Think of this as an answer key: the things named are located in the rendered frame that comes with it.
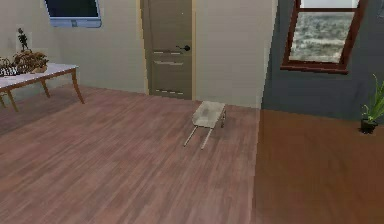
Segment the small grey wheelbarrow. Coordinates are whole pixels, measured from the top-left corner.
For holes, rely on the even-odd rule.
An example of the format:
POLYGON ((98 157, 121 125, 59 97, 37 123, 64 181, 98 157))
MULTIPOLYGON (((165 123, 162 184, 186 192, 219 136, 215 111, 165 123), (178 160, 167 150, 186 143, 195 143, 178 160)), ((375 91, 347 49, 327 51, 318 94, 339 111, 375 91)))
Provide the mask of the small grey wheelbarrow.
POLYGON ((220 127, 223 128, 226 120, 226 104, 220 102, 203 101, 192 115, 192 124, 194 128, 184 142, 183 146, 187 146, 195 131, 198 128, 208 128, 209 131, 200 146, 203 150, 208 139, 215 129, 216 124, 221 122, 220 127))

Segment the olive grey room door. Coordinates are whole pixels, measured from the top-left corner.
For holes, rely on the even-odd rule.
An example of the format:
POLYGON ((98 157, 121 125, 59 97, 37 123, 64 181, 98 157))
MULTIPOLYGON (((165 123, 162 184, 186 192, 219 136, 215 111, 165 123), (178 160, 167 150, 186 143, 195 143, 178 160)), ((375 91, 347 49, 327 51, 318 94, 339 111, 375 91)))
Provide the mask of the olive grey room door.
POLYGON ((151 95, 192 99, 192 0, 140 0, 151 95), (176 46, 189 45, 190 51, 176 46))

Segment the red framed window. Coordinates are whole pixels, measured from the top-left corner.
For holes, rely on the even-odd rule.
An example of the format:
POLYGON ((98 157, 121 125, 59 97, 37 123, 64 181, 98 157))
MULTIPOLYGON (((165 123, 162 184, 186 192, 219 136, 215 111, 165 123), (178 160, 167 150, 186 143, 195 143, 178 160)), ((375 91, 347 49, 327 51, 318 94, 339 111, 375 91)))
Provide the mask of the red framed window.
POLYGON ((294 0, 282 70, 347 74, 369 0, 294 0))

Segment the grey framed television set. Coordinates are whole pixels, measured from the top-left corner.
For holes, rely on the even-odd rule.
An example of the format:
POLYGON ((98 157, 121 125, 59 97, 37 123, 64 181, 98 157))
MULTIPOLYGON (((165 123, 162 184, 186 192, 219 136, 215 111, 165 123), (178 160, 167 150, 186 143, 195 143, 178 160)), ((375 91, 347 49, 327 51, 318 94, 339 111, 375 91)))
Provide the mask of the grey framed television set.
POLYGON ((98 0, 44 0, 53 27, 100 28, 98 0))

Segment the white top wooden table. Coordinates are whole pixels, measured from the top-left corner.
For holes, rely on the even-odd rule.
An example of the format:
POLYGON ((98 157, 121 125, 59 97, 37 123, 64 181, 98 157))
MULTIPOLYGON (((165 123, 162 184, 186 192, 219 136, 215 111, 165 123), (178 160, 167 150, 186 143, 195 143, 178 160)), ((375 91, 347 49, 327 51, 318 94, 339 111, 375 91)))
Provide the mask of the white top wooden table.
POLYGON ((76 73, 77 68, 78 68, 77 65, 48 63, 47 70, 43 73, 35 73, 35 74, 26 73, 26 74, 20 74, 16 76, 0 77, 0 93, 6 93, 7 96, 9 97, 9 100, 14 110, 18 111, 15 100, 11 93, 12 90, 21 88, 30 84, 34 84, 34 83, 41 83, 46 96, 50 97, 50 93, 47 88, 46 81, 54 77, 70 74, 72 77, 73 87, 77 93, 77 96, 80 102, 84 104, 85 101, 82 97, 82 94, 78 86, 78 81, 77 81, 77 73, 76 73))

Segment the brown dried plant bundle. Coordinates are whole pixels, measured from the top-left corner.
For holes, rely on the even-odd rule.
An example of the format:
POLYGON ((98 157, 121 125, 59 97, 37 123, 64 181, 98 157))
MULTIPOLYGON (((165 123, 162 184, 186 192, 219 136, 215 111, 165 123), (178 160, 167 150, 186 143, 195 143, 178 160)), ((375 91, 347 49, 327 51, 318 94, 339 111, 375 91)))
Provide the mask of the brown dried plant bundle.
POLYGON ((16 53, 13 56, 13 62, 19 74, 26 73, 43 73, 47 70, 47 63, 49 60, 42 52, 33 52, 32 50, 25 50, 16 53))

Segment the green house plant black pot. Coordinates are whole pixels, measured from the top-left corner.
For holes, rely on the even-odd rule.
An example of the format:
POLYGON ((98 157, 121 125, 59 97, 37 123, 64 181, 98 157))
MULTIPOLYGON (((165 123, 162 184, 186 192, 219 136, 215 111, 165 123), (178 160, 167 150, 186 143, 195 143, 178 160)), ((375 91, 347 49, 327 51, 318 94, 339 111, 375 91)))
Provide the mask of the green house plant black pot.
POLYGON ((378 126, 377 119, 384 116, 384 81, 379 81, 376 75, 375 90, 370 105, 364 105, 360 130, 363 134, 372 134, 378 126))

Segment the dark green figurine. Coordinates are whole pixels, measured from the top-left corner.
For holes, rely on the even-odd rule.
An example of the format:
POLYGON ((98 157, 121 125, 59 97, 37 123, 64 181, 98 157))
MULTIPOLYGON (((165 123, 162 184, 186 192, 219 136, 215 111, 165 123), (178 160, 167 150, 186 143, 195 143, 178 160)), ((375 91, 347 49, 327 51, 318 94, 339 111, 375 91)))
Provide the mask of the dark green figurine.
POLYGON ((23 51, 28 50, 27 36, 25 35, 24 31, 21 28, 18 29, 18 33, 19 33, 18 39, 21 43, 22 50, 23 51))

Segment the black white striped basket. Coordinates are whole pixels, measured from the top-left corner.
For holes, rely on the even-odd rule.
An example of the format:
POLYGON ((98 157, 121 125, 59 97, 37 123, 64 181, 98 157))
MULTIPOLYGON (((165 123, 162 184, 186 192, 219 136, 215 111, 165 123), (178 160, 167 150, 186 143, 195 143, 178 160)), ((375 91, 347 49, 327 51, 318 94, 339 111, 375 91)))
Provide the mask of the black white striped basket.
POLYGON ((8 58, 0 58, 0 77, 16 76, 18 74, 17 66, 8 58))

